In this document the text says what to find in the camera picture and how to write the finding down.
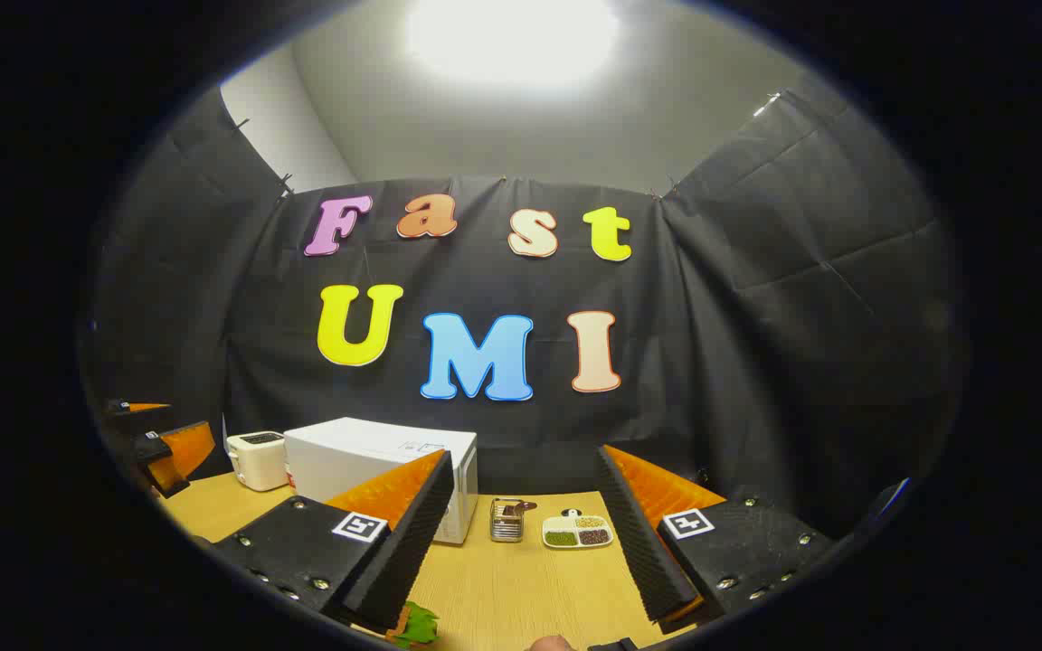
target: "blue letter m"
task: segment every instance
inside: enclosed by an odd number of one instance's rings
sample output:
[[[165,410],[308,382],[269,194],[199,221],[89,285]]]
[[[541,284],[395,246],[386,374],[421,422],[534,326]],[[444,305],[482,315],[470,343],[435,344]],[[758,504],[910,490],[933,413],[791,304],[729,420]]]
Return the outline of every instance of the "blue letter m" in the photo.
[[[460,315],[429,314],[425,329],[433,334],[433,352],[428,364],[428,382],[421,395],[435,400],[451,400],[456,387],[449,380],[455,372],[464,395],[475,397],[492,368],[493,381],[485,389],[490,400],[529,400],[532,387],[524,380],[524,342],[532,330],[532,321],[516,314],[493,322],[485,342],[478,347]]]

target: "green object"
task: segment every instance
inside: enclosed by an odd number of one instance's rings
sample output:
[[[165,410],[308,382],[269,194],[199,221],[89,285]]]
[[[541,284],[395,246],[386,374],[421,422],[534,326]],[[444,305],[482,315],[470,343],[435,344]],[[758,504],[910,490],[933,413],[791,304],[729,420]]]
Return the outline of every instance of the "green object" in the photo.
[[[437,640],[437,614],[428,608],[416,605],[413,601],[405,602],[408,606],[408,620],[404,625],[404,633],[396,635],[397,647],[411,648],[411,644],[430,644]]]
[[[557,547],[573,547],[578,543],[578,537],[573,535],[573,531],[546,531],[545,542]]]

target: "foam letter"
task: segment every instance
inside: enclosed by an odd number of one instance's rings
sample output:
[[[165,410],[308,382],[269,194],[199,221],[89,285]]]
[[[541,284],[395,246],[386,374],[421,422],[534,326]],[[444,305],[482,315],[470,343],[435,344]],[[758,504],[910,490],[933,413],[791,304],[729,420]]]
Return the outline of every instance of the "foam letter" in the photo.
[[[306,256],[330,256],[340,250],[336,233],[345,239],[352,233],[356,225],[356,215],[365,215],[373,208],[372,197],[348,197],[347,199],[329,199],[319,204],[319,225],[312,242],[305,247]]]
[[[319,315],[316,346],[324,358],[341,367],[364,367],[384,353],[393,325],[393,303],[404,296],[404,290],[398,284],[373,284],[368,289],[368,297],[373,300],[368,336],[352,345],[344,339],[344,323],[348,319],[348,305],[358,296],[359,290],[351,284],[330,284],[319,294],[324,310]]]
[[[448,195],[417,197],[404,209],[408,215],[396,225],[396,233],[401,237],[443,237],[456,229],[456,220],[452,219],[456,202]]]
[[[575,311],[566,319],[578,331],[578,376],[575,391],[592,394],[621,386],[621,378],[609,364],[609,326],[616,320],[607,311]]]
[[[597,257],[621,262],[621,260],[634,255],[634,249],[629,248],[627,244],[617,243],[617,231],[629,230],[629,220],[617,217],[617,209],[606,206],[603,209],[587,211],[581,219],[585,223],[591,223],[593,226],[590,244]]]
[[[532,330],[529,318],[504,315],[493,322],[478,347],[472,342],[469,327],[460,315],[429,314],[425,329],[433,334],[433,351],[428,364],[428,382],[421,395],[433,400],[456,397],[456,387],[449,380],[449,369],[464,389],[464,395],[475,397],[489,371],[493,381],[485,389],[490,400],[529,400],[532,387],[524,380],[524,342]]]
[[[557,250],[557,235],[552,233],[557,220],[553,215],[539,209],[519,209],[510,218],[510,226],[514,230],[508,237],[510,248],[519,256],[548,257]]]

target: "white wall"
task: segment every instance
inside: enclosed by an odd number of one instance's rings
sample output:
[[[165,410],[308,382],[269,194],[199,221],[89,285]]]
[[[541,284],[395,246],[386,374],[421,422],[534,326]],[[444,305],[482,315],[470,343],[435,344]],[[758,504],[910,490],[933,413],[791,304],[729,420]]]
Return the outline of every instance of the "white wall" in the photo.
[[[356,182],[316,115],[292,56],[282,45],[220,85],[223,103],[251,145],[290,189],[329,189]]]

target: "tabletop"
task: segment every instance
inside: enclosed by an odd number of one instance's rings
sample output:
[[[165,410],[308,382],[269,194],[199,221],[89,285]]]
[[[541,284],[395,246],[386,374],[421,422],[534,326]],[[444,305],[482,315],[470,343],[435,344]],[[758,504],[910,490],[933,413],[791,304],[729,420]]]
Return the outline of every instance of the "tabletop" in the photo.
[[[248,490],[228,473],[192,481],[158,502],[184,531],[215,543],[292,495],[287,485]],[[521,543],[489,540],[493,497],[538,504],[524,516]],[[601,516],[613,526],[599,492],[481,495],[463,545],[429,546],[408,598],[440,618],[435,651],[521,651],[546,634],[564,635],[578,651],[623,637],[641,648],[694,627],[662,634],[646,619],[619,540],[593,549],[545,547],[542,520],[566,508]]]

